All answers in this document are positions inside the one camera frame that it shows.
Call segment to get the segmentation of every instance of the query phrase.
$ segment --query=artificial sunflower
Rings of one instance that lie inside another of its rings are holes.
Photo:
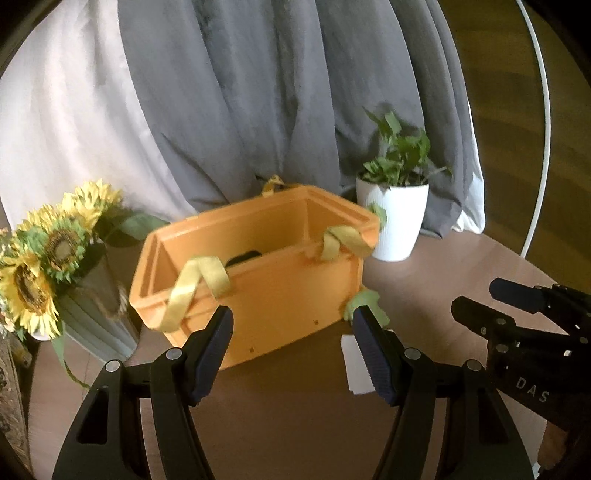
[[[62,213],[47,230],[31,228],[28,246],[40,258],[45,272],[56,281],[72,281],[87,245],[87,231],[79,217]]]
[[[111,207],[121,203],[121,190],[113,190],[102,180],[87,181],[76,187],[74,193],[64,194],[61,208],[71,216],[80,217],[82,225],[91,231],[100,216]]]
[[[8,228],[0,228],[0,265],[2,264],[2,257],[6,255],[11,241],[10,230]]]
[[[17,226],[17,230],[26,231],[37,226],[47,229],[57,219],[59,210],[52,205],[43,205],[39,210],[27,212],[27,219]]]
[[[2,313],[0,313],[0,327],[3,327],[7,332],[14,332],[14,330],[16,330],[16,326],[12,319]]]
[[[53,289],[40,269],[35,253],[23,248],[19,256],[4,257],[0,270],[0,292],[7,302],[11,322],[30,333],[55,338],[60,334]]]

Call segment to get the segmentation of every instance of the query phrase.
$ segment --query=metal screw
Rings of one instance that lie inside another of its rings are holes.
[[[419,358],[421,358],[421,352],[416,348],[407,348],[404,351],[404,356],[406,358],[410,358],[411,360],[418,360]]]
[[[472,370],[473,372],[479,372],[480,370],[482,370],[482,364],[478,360],[474,360],[473,358],[470,358],[466,362],[466,366],[469,370]]]
[[[177,358],[180,358],[182,354],[183,351],[180,348],[171,348],[166,352],[166,358],[169,360],[176,360]]]
[[[109,363],[105,365],[105,370],[110,373],[116,372],[119,369],[121,363],[118,360],[111,360]]]

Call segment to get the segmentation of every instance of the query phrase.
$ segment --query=wooden table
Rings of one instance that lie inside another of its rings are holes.
[[[552,280],[485,235],[452,232],[444,240],[420,237],[410,259],[365,265],[364,283],[381,294],[391,327],[406,346],[432,360],[461,365],[486,362],[486,341],[456,323],[452,301],[465,295],[503,310],[522,326],[559,332],[544,316],[530,315],[490,298],[488,285],[504,277],[526,285]],[[349,392],[339,322],[279,351],[222,371],[212,393],[192,410],[203,449],[217,480],[370,479],[397,410],[375,393]],[[169,348],[165,337],[144,329],[129,364],[152,361]],[[75,344],[66,360],[91,383],[102,365]],[[35,367],[29,416],[31,456],[38,480],[48,480],[61,444],[84,397],[63,372],[51,345],[43,344]],[[510,398],[505,402],[532,462],[545,421]],[[438,401],[424,479],[434,476],[444,425]],[[164,479],[151,405],[142,400],[148,461],[154,480]]]

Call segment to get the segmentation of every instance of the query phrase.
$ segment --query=yellow fabric handle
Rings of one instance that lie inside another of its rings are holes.
[[[365,258],[374,251],[370,247],[361,233],[352,226],[336,225],[328,227],[324,232],[322,255],[323,261],[332,261],[339,256],[340,246],[344,245],[359,258]]]
[[[283,180],[281,180],[281,177],[279,175],[273,175],[269,180],[267,180],[267,183],[265,183],[265,186],[262,188],[261,196],[270,197],[275,193],[275,187],[290,188],[295,187],[296,185],[298,184],[285,183]]]
[[[218,257],[191,258],[174,283],[166,311],[156,330],[169,333],[180,328],[202,277],[216,299],[230,291],[230,278]]]

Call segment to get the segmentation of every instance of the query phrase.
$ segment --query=white paper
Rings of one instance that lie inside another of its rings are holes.
[[[375,391],[374,384],[369,377],[369,372],[363,361],[361,350],[357,345],[355,335],[343,335],[340,339],[340,347],[345,359],[347,370],[347,382],[349,390],[355,395],[363,395]]]

